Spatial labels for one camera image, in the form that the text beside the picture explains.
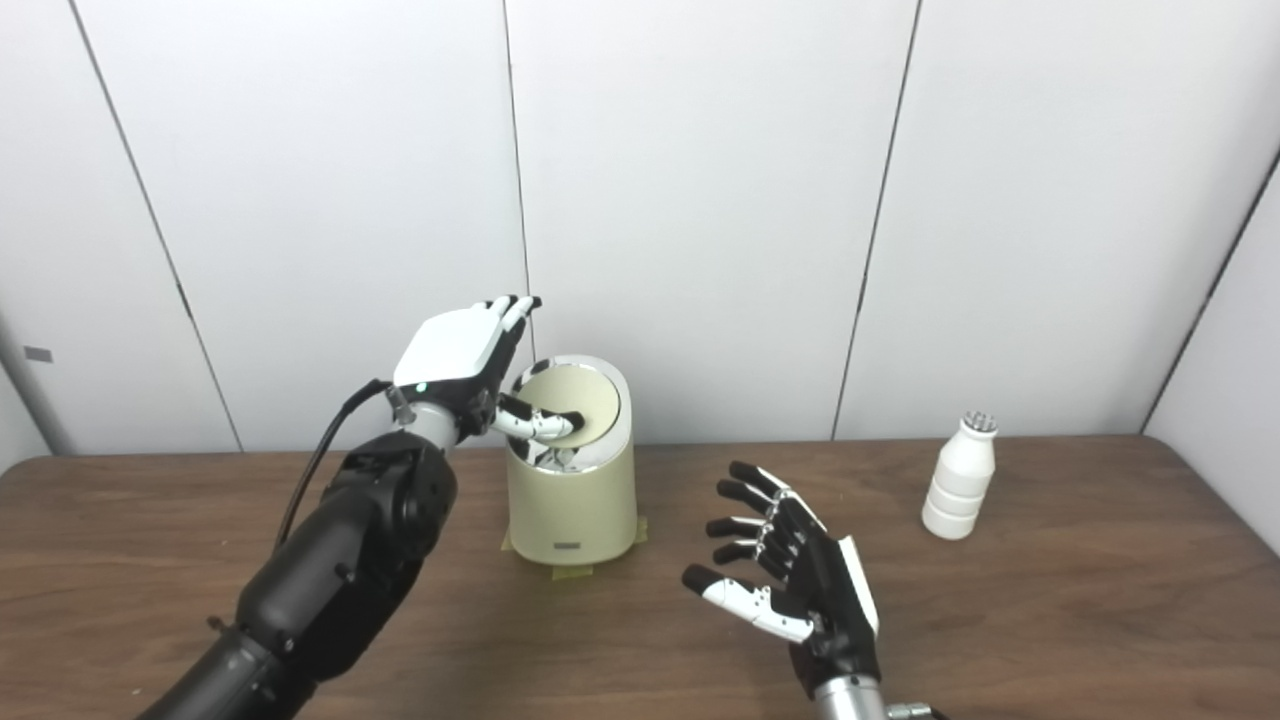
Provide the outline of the black and white left hand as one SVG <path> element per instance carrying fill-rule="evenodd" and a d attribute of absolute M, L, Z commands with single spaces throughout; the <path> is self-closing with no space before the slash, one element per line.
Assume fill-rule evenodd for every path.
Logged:
<path fill-rule="evenodd" d="M 412 419 L 397 424 L 448 454 L 497 430 L 547 442 L 581 430 L 581 413 L 557 413 L 502 392 L 538 296 L 507 295 L 431 316 L 399 359 L 392 386 Z"/>

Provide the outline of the black and white right hand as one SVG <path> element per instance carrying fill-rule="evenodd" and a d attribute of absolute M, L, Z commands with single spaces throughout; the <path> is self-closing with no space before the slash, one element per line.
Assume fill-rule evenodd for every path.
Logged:
<path fill-rule="evenodd" d="M 728 542 L 712 568 L 689 565 L 684 587 L 785 641 L 809 697 L 837 678 L 881 682 L 879 614 L 852 537 L 832 537 L 795 488 L 756 465 L 732 461 L 716 492 L 754 514 L 707 523 L 708 537 Z"/>

